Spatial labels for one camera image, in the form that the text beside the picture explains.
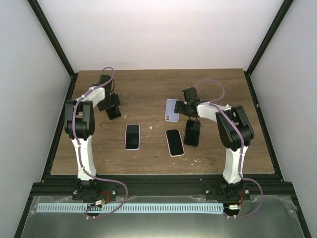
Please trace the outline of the small lilac phone case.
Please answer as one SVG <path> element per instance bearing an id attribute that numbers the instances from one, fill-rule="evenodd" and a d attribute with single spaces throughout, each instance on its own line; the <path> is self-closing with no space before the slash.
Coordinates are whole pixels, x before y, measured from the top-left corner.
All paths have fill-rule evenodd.
<path id="1" fill-rule="evenodd" d="M 165 121 L 166 122 L 178 122 L 179 121 L 179 114 L 175 113 L 175 106 L 178 102 L 177 99 L 167 99 L 165 105 Z"/>

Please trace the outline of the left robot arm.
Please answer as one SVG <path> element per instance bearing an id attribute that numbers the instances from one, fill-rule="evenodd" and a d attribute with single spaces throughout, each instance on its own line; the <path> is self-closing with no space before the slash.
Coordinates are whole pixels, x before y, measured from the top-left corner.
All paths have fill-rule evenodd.
<path id="1" fill-rule="evenodd" d="M 75 149 L 78 174 L 75 197 L 96 200 L 101 187 L 95 177 L 92 138 L 95 132 L 94 107 L 105 111 L 110 120 L 121 116 L 119 96 L 113 93 L 114 81 L 109 75 L 101 75 L 96 84 L 75 100 L 65 103 L 64 129 Z"/>

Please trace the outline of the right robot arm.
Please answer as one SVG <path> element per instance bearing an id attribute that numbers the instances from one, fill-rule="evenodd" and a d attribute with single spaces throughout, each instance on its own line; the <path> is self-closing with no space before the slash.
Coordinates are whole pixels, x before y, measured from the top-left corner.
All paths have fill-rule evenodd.
<path id="1" fill-rule="evenodd" d="M 192 118 L 215 121 L 220 140 L 225 147 L 223 181 L 220 194 L 230 200 L 242 188 L 245 154 L 254 138 L 254 130 L 242 106 L 221 106 L 213 101 L 200 100 L 194 87 L 183 90 L 185 101 L 176 103 L 174 111 Z"/>

